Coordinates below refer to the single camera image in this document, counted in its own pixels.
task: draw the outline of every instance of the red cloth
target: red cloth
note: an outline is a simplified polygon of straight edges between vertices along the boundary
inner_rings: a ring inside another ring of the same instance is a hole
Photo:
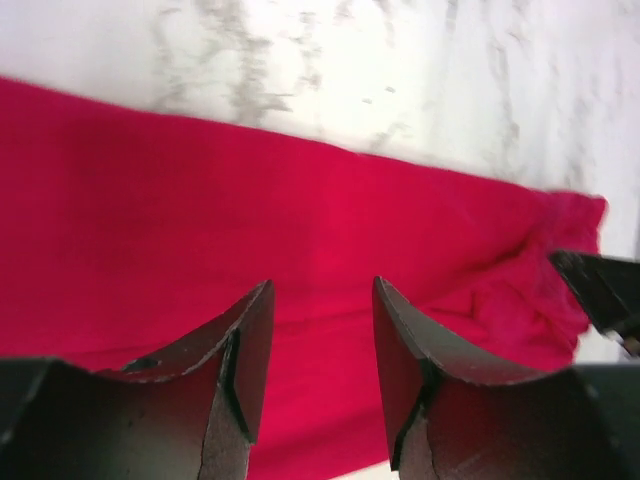
[[[276,284],[253,480],[383,461],[371,285],[543,369],[587,320],[546,255],[604,201],[0,80],[0,353],[118,367]]]

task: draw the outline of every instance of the red fabric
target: red fabric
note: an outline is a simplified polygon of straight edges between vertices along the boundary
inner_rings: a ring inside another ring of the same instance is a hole
[[[0,353],[117,367],[258,282],[277,310],[253,480],[384,460],[375,275],[482,347],[554,369],[587,320],[546,255],[604,201],[0,81]]]

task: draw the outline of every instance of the white marble surface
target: white marble surface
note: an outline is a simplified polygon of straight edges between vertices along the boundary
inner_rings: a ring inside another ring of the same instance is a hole
[[[601,194],[636,253],[640,0],[0,0],[0,45],[88,97]]]

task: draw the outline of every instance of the marble pattern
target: marble pattern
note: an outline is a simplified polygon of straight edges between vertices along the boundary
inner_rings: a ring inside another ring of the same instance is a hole
[[[640,0],[0,0],[0,44],[92,98],[601,194],[636,255]]]

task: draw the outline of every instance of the folded red cloth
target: folded red cloth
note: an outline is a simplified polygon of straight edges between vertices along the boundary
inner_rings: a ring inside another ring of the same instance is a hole
[[[547,261],[605,203],[0,80],[0,353],[118,367],[272,278],[250,478],[385,459],[375,275],[478,345],[569,363],[587,319]]]

